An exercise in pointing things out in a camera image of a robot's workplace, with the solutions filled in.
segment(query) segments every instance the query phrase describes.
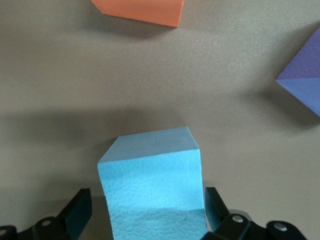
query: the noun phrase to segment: purple block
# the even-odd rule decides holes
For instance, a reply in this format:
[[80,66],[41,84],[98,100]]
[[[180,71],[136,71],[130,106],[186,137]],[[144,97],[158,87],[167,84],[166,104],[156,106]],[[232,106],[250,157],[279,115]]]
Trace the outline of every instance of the purple block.
[[320,28],[276,81],[320,117]]

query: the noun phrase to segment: orange block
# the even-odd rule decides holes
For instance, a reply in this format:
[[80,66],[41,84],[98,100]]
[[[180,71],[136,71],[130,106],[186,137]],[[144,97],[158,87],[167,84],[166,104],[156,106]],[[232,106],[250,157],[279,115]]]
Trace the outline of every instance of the orange block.
[[103,13],[177,28],[184,0],[91,0]]

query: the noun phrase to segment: blue block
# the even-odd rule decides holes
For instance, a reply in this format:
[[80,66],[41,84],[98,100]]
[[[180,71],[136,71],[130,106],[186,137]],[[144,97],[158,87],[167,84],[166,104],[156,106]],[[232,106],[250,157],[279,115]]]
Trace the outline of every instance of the blue block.
[[200,150],[187,127],[118,137],[98,172],[114,240],[199,240],[208,231]]
[[276,81],[320,116],[320,28]]

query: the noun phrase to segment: block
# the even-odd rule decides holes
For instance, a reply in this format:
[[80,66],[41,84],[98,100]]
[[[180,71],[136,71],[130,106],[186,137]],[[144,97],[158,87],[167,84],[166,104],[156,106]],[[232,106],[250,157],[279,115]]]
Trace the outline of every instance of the block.
[[320,28],[276,81],[320,116]]
[[179,26],[184,0],[92,0],[106,15],[144,22]]
[[114,240],[201,239],[201,169],[187,127],[118,137],[98,163]]

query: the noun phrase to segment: gray table surface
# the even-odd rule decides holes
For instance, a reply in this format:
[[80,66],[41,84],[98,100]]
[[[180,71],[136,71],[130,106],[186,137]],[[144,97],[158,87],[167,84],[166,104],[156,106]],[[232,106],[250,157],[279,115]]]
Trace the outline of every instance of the gray table surface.
[[188,126],[230,209],[320,239],[320,118],[275,83],[319,25],[319,0],[185,0],[177,29],[90,0],[1,0],[0,225],[90,187],[81,239],[108,239],[100,157],[117,136]]

